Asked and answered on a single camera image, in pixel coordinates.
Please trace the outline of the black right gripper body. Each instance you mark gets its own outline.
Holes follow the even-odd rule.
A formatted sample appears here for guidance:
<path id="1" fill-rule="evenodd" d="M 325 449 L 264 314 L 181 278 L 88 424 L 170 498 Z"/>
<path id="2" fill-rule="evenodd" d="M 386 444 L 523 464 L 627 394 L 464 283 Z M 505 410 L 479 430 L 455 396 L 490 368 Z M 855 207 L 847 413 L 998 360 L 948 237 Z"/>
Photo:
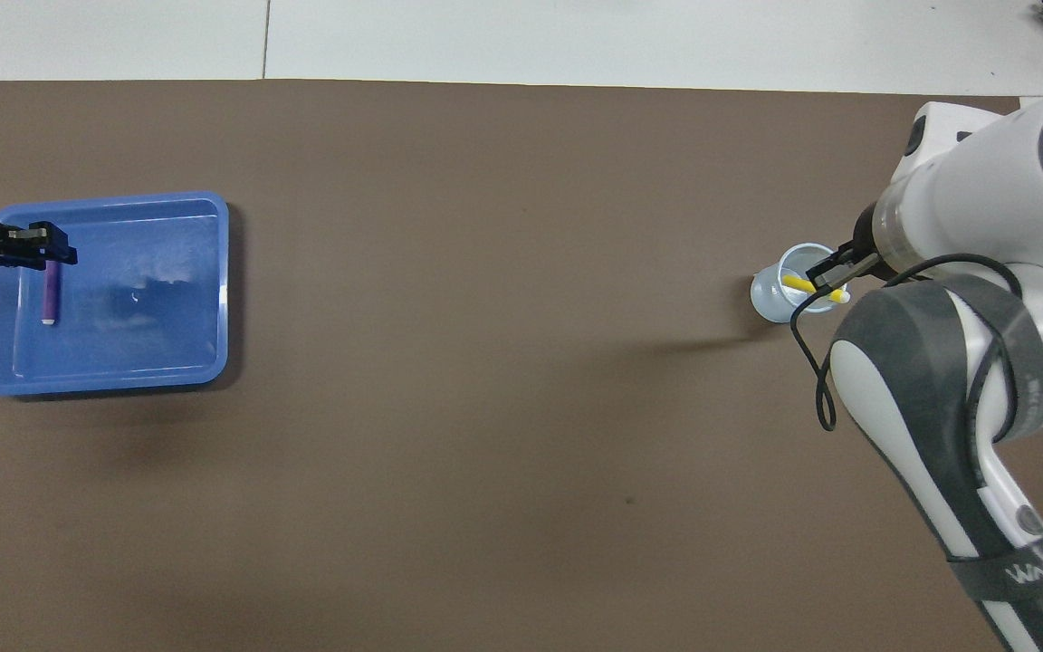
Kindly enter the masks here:
<path id="1" fill-rule="evenodd" d="M 895 230 L 887 231 L 886 215 L 876 204 L 866 206 L 866 209 L 858 215 L 852 232 L 852 249 L 857 263 L 863 263 L 872 257 L 872 264 L 866 268 L 865 275 L 878 277 L 881 281 L 891 281 L 897 275 L 897 271 L 887 263 L 886 245 L 891 243 L 890 234 Z"/>

